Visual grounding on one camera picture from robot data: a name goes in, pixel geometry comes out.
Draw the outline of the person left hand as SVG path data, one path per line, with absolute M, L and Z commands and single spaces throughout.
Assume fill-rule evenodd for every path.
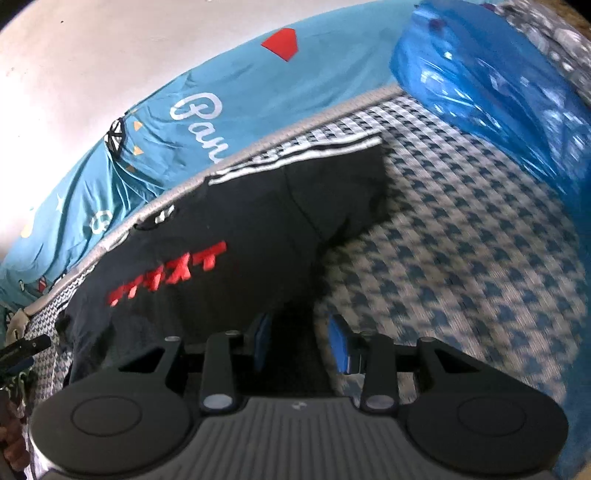
M 1 390 L 1 478 L 24 479 L 31 460 L 23 425 L 6 390 Z

